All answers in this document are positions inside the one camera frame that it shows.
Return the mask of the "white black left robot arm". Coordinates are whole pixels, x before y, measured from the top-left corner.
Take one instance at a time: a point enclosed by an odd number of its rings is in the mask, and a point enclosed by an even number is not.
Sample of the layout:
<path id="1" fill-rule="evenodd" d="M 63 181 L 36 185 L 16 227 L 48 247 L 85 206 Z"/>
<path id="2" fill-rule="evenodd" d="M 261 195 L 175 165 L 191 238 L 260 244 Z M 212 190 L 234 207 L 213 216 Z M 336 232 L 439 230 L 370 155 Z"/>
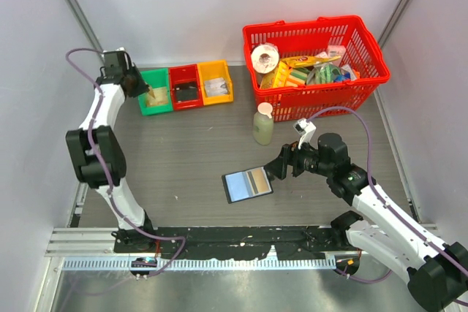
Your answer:
<path id="1" fill-rule="evenodd" d="M 103 66 L 96 79 L 87 75 L 71 55 L 93 52 L 101 56 Z M 77 48 L 66 54 L 67 62 L 94 88 L 94 99 L 82 124 L 66 133 L 66 144 L 79 182 L 100 194 L 118 221 L 113 233 L 117 243 L 133 245 L 148 252 L 156 244 L 151 220 L 137 203 L 126 180 L 127 162 L 113 127 L 126 99 L 147 93 L 149 87 L 124 48 L 99 52 Z"/>

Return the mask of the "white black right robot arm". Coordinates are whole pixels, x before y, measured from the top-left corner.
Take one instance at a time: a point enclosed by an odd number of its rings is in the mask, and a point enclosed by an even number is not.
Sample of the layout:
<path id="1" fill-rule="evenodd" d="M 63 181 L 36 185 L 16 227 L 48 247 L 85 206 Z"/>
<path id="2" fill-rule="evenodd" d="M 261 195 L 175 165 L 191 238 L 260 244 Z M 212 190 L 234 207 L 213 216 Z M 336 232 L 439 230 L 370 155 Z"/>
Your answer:
<path id="1" fill-rule="evenodd" d="M 441 311 L 467 292 L 467 249 L 445 243 L 402 210 L 367 170 L 351 162 L 340 135 L 321 135 L 315 148 L 285 144 L 265 166 L 280 180 L 288 169 L 295 177 L 303 172 L 325 177 L 331 192 L 352 208 L 332 221 L 333 246 L 373 256 L 400 277 L 424 310 Z"/>

